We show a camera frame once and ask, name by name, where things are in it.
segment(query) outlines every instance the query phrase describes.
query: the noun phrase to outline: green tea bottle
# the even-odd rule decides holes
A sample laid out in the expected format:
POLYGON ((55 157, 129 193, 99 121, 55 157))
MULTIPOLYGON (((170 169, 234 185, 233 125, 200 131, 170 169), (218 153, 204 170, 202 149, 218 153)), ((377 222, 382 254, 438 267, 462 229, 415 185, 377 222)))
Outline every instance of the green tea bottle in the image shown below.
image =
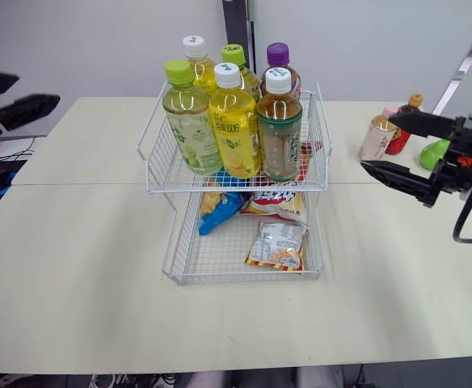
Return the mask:
POLYGON ((209 119, 209 97, 193 85, 195 76, 187 61, 168 61, 164 70, 171 88, 162 106, 182 158, 195 174, 214 174, 222 163, 209 119))
POLYGON ((291 93, 292 75, 283 67, 265 73, 267 94, 258 102, 263 172, 276 182, 295 179, 301 143, 301 103, 291 93))
POLYGON ((227 44, 221 48, 221 59, 224 62, 234 63, 239 67, 239 72, 242 75, 242 85, 240 86, 243 90, 248 91, 254 101, 257 103, 261 98, 259 85, 261 81, 259 78, 252 73, 247 67, 245 67, 245 52, 243 47, 239 44, 227 44))

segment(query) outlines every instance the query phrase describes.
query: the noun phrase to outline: purple bottle cap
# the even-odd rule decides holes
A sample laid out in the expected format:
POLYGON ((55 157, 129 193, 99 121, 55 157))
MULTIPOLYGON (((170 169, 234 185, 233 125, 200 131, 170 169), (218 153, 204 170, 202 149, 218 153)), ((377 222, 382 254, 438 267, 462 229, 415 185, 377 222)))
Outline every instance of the purple bottle cap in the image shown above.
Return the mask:
POLYGON ((267 47, 268 65, 271 67, 286 67, 290 63, 288 45, 272 43, 267 47))

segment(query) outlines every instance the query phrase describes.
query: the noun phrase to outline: blue snack bag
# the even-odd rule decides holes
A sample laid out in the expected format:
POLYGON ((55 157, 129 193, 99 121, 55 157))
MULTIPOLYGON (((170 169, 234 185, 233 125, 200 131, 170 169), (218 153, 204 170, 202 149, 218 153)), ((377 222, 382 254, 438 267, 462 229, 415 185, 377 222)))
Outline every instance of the blue snack bag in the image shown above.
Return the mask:
POLYGON ((208 234, 216 225, 231 218, 249 197, 248 192, 206 192, 200 205, 200 236, 208 234))

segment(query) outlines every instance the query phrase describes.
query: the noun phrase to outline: white wire basket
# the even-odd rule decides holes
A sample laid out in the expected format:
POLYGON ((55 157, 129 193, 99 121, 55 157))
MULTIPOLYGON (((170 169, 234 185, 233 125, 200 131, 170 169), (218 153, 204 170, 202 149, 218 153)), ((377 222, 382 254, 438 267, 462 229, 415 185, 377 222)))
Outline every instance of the white wire basket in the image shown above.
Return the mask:
MULTIPOLYGON (((195 175, 183 161, 179 147, 173 136, 166 116, 163 114, 162 95, 166 84, 159 93, 148 123, 141 135, 137 152, 146 166, 146 188, 148 192, 160 192, 173 208, 170 238, 162 271, 179 285, 192 283, 251 281, 251 280, 314 280, 318 279, 326 257, 325 233, 319 222, 317 203, 320 192, 327 188, 327 172, 331 156, 331 136, 318 84, 315 91, 302 91, 301 118, 301 159, 309 161, 295 180, 287 183, 274 183, 263 173, 247 179, 242 185, 233 186, 220 177, 195 175), (141 145, 158 120, 158 134, 149 156, 141 145), (213 186, 213 179, 218 183, 213 186), (302 271, 279 271, 275 268, 253 266, 245 263, 255 239, 259 223, 271 221, 270 217, 237 213, 221 223, 208 235, 200 236, 198 224, 199 210, 203 192, 207 191, 266 192, 292 191, 303 192, 308 213, 309 231, 304 237, 304 269, 302 271), (185 210, 179 211, 171 199, 174 192, 190 192, 185 210), (178 214, 182 213, 183 223, 180 230, 175 228, 178 214)), ((184 202, 179 201, 180 208, 184 202)))
POLYGON ((310 194, 303 193, 308 210, 308 227, 302 271, 279 271, 275 268, 245 263, 258 234, 261 221, 270 217, 237 214, 221 223, 210 234, 200 236, 198 225, 202 192, 192 192, 175 248, 168 248, 162 270, 179 285, 194 283, 226 283, 255 280, 315 280, 323 266, 326 246, 318 222, 318 212, 310 203, 310 194))
MULTIPOLYGON (((142 152, 141 144, 145 140, 149 127, 153 125, 153 118, 156 117, 155 112, 158 109, 163 109, 162 94, 164 89, 165 87, 162 88, 159 94, 158 101, 137 146, 137 152, 146 164, 146 187, 148 192, 219 191, 219 187, 206 185, 212 177, 196 175, 189 170, 180 155, 179 147, 166 117, 162 119, 150 155, 146 157, 142 152)), ((327 188, 327 171, 332 143, 327 129, 318 84, 315 84, 315 91, 302 91, 300 102, 302 104, 301 147, 303 153, 301 158, 309 161, 308 168, 301 169, 297 178, 287 183, 274 183, 263 172, 260 172, 255 177, 247 179, 244 185, 230 187, 227 188, 228 190, 240 192, 269 191, 277 189, 278 185, 281 186, 281 190, 296 192, 320 191, 327 188)), ((217 182, 220 186, 231 186, 230 182, 221 182, 219 177, 217 182)))

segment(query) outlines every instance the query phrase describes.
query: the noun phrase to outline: white bottle cap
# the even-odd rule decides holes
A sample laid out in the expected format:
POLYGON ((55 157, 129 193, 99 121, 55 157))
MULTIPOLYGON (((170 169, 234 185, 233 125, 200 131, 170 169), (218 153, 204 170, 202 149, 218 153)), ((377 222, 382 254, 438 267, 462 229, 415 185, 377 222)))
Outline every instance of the white bottle cap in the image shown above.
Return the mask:
POLYGON ((272 67, 265 74, 265 87, 268 93, 283 95, 292 90, 292 75, 284 67, 272 67))
POLYGON ((214 66, 214 77, 218 87, 230 89, 242 84, 242 76, 239 68, 234 63, 222 62, 214 66))
POLYGON ((207 56, 204 38, 197 35, 186 36, 182 39, 184 54, 188 58, 203 58, 207 56))

